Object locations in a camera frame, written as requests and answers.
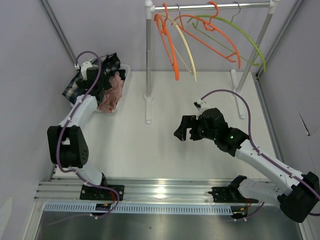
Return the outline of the navy plaid skirt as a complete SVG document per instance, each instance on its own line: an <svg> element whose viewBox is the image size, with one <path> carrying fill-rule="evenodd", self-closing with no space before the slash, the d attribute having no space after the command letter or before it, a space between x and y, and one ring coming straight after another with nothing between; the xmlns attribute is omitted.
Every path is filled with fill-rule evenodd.
<svg viewBox="0 0 320 240"><path fill-rule="evenodd" d="M115 75L116 72L120 73L120 77L122 80L125 80L126 71L124 69L120 69L121 61L118 58L116 53L107 54L100 57L101 61L101 71L104 73L108 73L110 78ZM98 60L92 59L90 60L92 67L99 67ZM81 73L78 72L73 79L70 81L68 86L63 91L62 95L66 97L71 103L75 104L77 101L78 95L78 85L77 80L82 77Z"/></svg>

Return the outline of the green hanger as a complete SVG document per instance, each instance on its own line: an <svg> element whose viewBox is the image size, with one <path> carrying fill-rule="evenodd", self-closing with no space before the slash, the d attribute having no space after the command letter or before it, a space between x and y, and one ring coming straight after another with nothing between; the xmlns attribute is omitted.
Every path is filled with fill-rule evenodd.
<svg viewBox="0 0 320 240"><path fill-rule="evenodd" d="M259 64L256 63L255 60L257 57L260 57L261 62L262 62L262 69L265 72L267 70L266 60L265 60L263 53L260 50L260 47L258 46L259 44L255 43L253 41L253 39L244 30L242 30L239 26L234 24L233 19L231 21L229 21L229 20L226 20L222 17L219 17L218 15L219 15L219 9L216 10L215 15L205 15L205 14L204 15L196 15L196 16L189 15L190 18L187 22L189 23L191 20L196 20L196 21L192 22L193 28L195 30L197 30L198 32L200 32L201 34L203 34L204 36L211 39L212 41L216 42L220 46L227 49L230 52L229 55L223 55L222 53L220 53L219 51L217 51L216 49L214 49L210 45L208 45L206 42L197 38L195 35L193 35L191 33L189 35L191 37L193 37L194 39L196 39L197 41L199 41L200 43L202 43L203 45L205 45L206 47L208 47L209 49L211 49L212 51L216 52L217 54L219 54L220 56L225 58L226 60L228 60L229 62L231 62L231 63L237 62L238 69L241 68L241 64L242 64L241 60L245 60L248 64L251 64L251 65L257 67ZM216 19L216 20L219 20L223 23L226 23L229 26L236 29L238 32L240 32L253 46L253 50L256 51L256 53L253 54L253 60L249 60L247 58L244 58L242 55L240 55L240 52L238 51L236 45L231 41L231 39L225 33L223 33L222 31L220 31L218 28L216 28L215 26L213 26L211 24L212 19ZM232 48L229 48L228 46L224 45L223 43L221 43L217 39L215 39L212 36L210 36L209 34L207 34L208 32L214 32L214 31L218 31L229 42L229 44L232 46Z"/></svg>

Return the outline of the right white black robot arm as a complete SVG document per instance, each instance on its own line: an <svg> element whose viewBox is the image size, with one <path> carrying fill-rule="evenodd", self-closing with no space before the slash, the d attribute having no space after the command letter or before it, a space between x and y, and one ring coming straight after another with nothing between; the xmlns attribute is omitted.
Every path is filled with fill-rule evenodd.
<svg viewBox="0 0 320 240"><path fill-rule="evenodd" d="M173 135L180 141L208 139L222 152L249 164L269 182L257 182L239 175L228 186L228 196L234 202L243 198L274 205L292 221L303 223L313 215L320 201L320 180L313 172L306 174L270 157L250 140L242 130L228 126L217 108L207 108L199 115L184 115Z"/></svg>

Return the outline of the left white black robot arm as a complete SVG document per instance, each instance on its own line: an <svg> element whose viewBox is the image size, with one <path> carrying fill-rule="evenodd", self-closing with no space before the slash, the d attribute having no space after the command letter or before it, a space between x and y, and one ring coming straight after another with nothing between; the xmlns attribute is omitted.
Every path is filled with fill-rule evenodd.
<svg viewBox="0 0 320 240"><path fill-rule="evenodd" d="M51 162L62 173L74 173L88 187L97 200L108 196L109 188L105 175L89 161L89 147L83 128L98 107L99 92L84 93L76 98L69 114L59 125L47 129Z"/></svg>

